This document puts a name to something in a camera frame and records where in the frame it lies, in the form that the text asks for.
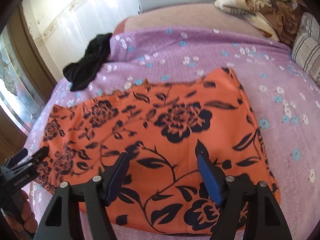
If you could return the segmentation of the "person's left hand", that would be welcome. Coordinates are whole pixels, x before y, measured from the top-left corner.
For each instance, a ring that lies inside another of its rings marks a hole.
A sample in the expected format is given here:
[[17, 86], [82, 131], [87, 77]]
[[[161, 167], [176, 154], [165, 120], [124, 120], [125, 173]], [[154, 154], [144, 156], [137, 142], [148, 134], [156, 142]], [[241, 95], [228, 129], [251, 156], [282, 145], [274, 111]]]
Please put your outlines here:
[[30, 233], [35, 233], [37, 230], [37, 221], [35, 219], [35, 214], [31, 210], [31, 205], [28, 202], [29, 196], [28, 194], [21, 190], [21, 195], [23, 197], [23, 206], [21, 211], [21, 217], [23, 219], [23, 224], [19, 223], [15, 217], [11, 215], [4, 215], [4, 218], [6, 219], [7, 223], [15, 233], [15, 235], [19, 239], [24, 239], [22, 232], [24, 230], [29, 231]]

